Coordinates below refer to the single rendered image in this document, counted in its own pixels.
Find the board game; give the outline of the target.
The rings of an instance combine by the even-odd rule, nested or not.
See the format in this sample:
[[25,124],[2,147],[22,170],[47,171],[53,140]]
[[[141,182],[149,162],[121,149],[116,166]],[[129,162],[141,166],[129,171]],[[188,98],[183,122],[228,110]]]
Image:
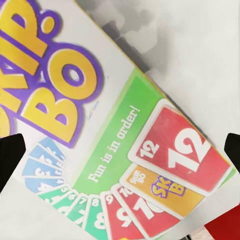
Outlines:
[[0,0],[11,175],[97,240],[160,240],[236,169],[74,0]]

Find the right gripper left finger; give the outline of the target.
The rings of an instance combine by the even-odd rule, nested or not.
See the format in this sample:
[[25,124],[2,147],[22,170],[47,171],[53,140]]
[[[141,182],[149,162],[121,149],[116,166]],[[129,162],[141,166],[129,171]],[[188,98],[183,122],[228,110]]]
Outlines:
[[0,193],[26,153],[22,133],[0,138]]

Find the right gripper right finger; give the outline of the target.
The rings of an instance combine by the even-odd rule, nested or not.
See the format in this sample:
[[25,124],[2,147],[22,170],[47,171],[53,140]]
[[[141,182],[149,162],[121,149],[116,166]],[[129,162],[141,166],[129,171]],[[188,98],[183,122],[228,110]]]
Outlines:
[[240,173],[240,135],[235,133],[229,133],[227,135],[224,151],[235,165]]

